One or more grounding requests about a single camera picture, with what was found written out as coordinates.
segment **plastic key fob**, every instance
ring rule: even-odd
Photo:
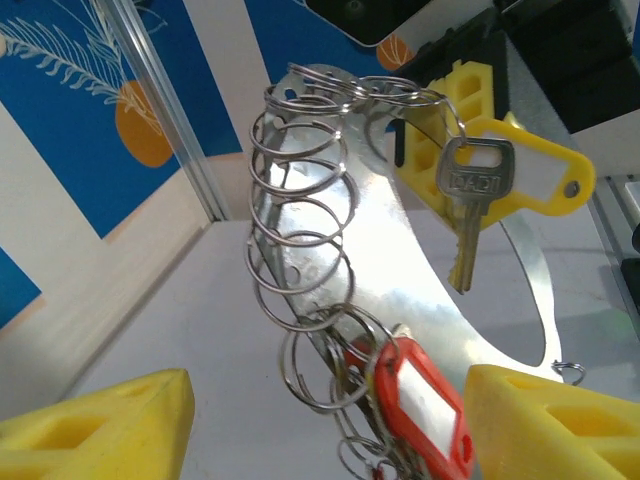
[[[420,345],[399,336],[375,367],[376,395],[389,431],[421,456],[442,480],[468,479],[474,464],[461,395]]]

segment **key head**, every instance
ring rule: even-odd
[[[474,453],[462,397],[415,340],[401,336],[385,345],[374,385],[387,428],[436,478],[470,478]]]
[[[462,165],[456,161],[458,149],[465,147],[497,150],[499,163],[494,167]],[[508,140],[467,137],[451,138],[442,149],[436,182],[442,193],[463,202],[489,203],[506,197],[513,188],[515,150]]]

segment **orange circle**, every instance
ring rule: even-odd
[[[400,37],[392,33],[378,44],[376,56],[383,68],[393,71],[411,60],[415,54]]]
[[[127,99],[135,99],[145,112],[131,106],[131,102],[118,102],[116,105],[116,129],[129,153],[147,167],[158,168],[169,161],[173,150],[167,137],[157,124],[157,120],[142,87],[136,80],[131,80],[120,88],[120,94]],[[154,122],[154,129],[149,122]]]

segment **gold key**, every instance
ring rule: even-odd
[[[498,165],[478,167],[458,163],[455,154],[466,147],[496,149]],[[508,140],[453,137],[442,149],[436,183],[443,194],[459,204],[455,210],[463,213],[456,225],[458,256],[449,276],[449,283],[460,294],[471,289],[482,217],[489,212],[491,202],[511,192],[514,174],[515,151]]]

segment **black device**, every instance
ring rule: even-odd
[[[432,0],[306,0],[312,12],[364,46],[374,46]]]

